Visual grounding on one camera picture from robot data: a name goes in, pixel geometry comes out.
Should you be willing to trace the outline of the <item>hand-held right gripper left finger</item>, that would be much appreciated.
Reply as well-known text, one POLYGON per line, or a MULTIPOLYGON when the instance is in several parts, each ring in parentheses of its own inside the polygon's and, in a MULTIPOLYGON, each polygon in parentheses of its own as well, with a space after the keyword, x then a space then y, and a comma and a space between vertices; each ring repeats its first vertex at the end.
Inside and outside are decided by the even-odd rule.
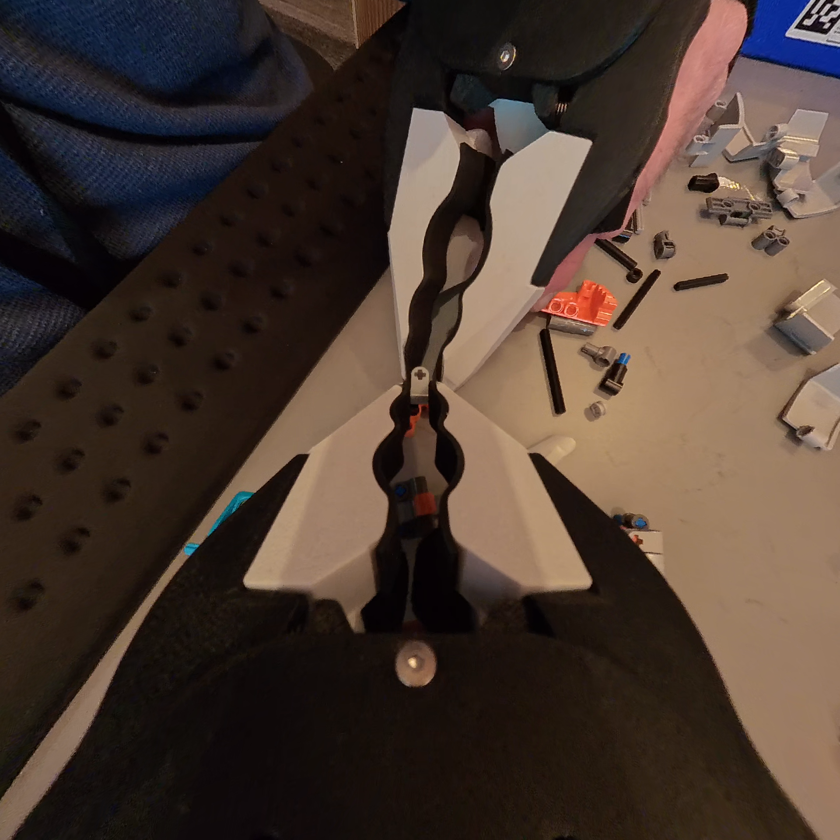
POLYGON ((394 385, 309 450, 245 574, 247 589, 336 601, 351 628, 363 629, 388 511, 373 456, 394 429, 390 409, 402 390, 394 385))

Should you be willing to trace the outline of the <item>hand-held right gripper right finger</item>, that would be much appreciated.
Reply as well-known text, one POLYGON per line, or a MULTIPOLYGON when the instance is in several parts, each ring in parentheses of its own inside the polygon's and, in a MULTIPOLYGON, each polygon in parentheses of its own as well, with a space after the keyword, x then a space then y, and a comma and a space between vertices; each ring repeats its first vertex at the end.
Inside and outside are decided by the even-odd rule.
POLYGON ((435 465, 445 478, 456 589, 475 608, 547 592, 583 592, 592 577, 529 451, 438 384, 435 465))

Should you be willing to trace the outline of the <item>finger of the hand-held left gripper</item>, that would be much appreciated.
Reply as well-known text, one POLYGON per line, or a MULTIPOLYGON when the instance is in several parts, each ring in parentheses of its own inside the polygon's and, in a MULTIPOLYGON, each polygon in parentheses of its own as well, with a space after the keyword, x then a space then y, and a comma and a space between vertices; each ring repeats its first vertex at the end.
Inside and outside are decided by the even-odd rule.
POLYGON ((449 241, 490 173, 490 135, 443 112, 413 111, 388 229, 398 357, 405 379, 424 358, 434 304, 447 280, 449 241))
POLYGON ((533 283, 592 141, 545 127, 529 102, 497 99, 501 163, 490 191, 486 255, 461 298, 461 316, 444 349, 443 381, 458 389, 542 296, 533 283))

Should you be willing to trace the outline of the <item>black connector with blue pin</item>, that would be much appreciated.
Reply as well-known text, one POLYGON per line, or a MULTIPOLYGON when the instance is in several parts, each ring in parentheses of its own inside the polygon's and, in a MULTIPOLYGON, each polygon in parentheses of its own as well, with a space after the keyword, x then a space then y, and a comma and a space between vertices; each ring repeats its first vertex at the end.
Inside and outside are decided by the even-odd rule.
POLYGON ((598 390, 609 396, 616 396, 621 392, 627 374, 627 366, 631 360, 629 353, 620 353, 603 375, 598 390))

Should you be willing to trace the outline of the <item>person's left hand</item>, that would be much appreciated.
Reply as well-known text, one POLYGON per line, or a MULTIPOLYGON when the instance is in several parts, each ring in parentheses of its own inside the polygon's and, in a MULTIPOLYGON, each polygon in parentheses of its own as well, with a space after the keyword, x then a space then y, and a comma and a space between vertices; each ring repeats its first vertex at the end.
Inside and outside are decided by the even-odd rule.
POLYGON ((619 15, 609 62, 567 85, 562 133, 592 142, 538 264, 538 312, 567 288, 600 239, 620 234, 720 96, 751 22, 753 2, 659 2, 643 23, 619 15))

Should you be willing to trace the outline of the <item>white pointed panel piece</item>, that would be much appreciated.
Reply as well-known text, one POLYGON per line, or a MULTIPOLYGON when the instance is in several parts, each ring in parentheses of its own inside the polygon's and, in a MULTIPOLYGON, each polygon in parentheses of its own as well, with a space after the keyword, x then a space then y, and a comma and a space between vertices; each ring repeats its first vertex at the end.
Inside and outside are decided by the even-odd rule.
POLYGON ((569 436, 552 435, 528 448, 530 455, 539 455, 557 468, 558 464, 576 449, 576 441, 569 436))

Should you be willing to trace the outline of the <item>blue plastic tool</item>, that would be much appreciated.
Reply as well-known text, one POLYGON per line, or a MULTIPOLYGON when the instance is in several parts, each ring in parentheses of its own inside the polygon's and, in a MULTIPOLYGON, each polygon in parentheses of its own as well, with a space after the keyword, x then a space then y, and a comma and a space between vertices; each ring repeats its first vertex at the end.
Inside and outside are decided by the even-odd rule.
MULTIPOLYGON (((239 509, 247 500, 252 498, 255 493, 253 491, 239 491, 227 503, 226 507, 217 517, 212 527, 207 531, 205 539, 208 539, 226 520, 228 520, 237 509, 239 509)), ((188 542, 182 549, 185 556, 190 557, 203 544, 204 540, 198 542, 188 542)))

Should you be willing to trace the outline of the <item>orange wedge piece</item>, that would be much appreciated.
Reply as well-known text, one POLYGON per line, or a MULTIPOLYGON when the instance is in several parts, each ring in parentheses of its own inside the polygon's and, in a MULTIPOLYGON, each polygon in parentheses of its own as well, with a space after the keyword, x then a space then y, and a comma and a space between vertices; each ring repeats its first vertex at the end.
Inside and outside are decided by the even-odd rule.
POLYGON ((587 279, 578 290, 559 292, 540 311, 550 329, 589 337, 609 325, 616 307, 617 299, 604 285, 587 279))

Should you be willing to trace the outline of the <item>grey angled panel piece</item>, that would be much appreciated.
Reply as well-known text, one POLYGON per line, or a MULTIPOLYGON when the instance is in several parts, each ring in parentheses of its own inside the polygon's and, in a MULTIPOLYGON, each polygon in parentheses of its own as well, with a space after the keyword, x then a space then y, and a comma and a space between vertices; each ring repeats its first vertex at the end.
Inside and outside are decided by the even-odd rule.
POLYGON ((717 100, 707 111, 701 130, 684 151, 689 167, 707 166, 746 127, 746 111, 742 94, 737 91, 728 101, 717 100))

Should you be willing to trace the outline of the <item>black axle pin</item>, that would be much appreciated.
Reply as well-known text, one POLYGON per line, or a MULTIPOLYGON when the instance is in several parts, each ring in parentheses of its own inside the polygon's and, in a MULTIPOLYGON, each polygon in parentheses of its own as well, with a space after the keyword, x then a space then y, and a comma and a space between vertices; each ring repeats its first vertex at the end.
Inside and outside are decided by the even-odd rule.
POLYGON ((543 369, 549 389, 552 411, 555 416, 561 416, 565 414, 566 407, 557 362, 553 351, 552 334, 549 328, 543 328, 540 330, 539 345, 543 369))

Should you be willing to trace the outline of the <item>blue plastic bin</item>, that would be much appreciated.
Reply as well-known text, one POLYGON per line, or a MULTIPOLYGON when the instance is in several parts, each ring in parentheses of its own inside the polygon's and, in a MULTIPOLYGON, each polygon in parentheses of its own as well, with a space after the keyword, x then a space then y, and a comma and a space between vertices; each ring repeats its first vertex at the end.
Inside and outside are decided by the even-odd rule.
POLYGON ((759 1, 742 53, 749 58, 837 76, 838 1, 759 1))

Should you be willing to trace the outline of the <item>scattered small black grey pieces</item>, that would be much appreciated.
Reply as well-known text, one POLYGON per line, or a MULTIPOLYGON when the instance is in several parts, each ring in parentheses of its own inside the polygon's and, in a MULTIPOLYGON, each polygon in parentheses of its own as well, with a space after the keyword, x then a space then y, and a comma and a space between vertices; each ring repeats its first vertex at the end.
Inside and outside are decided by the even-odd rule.
POLYGON ((591 280, 612 293, 616 309, 596 337, 628 352, 632 373, 733 365, 766 343, 774 352, 772 321, 797 288, 785 262, 792 247, 777 256, 752 247, 767 227, 782 228, 781 213, 745 227, 720 224, 689 180, 685 166, 672 166, 642 206, 643 231, 624 245, 642 271, 638 282, 595 245, 570 284, 576 291, 591 280))

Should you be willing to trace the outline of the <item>grey block piece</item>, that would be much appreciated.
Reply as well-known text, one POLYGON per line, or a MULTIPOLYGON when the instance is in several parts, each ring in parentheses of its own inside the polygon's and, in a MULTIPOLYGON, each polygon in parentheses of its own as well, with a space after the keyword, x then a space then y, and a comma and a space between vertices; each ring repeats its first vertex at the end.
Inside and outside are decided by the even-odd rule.
POLYGON ((770 126, 759 141, 741 127, 722 153, 730 163, 761 160, 787 171, 816 157, 827 120, 827 112, 797 109, 788 122, 770 126))
POLYGON ((773 327, 804 354, 822 351, 839 331, 838 289, 829 280, 818 281, 782 307, 773 327))

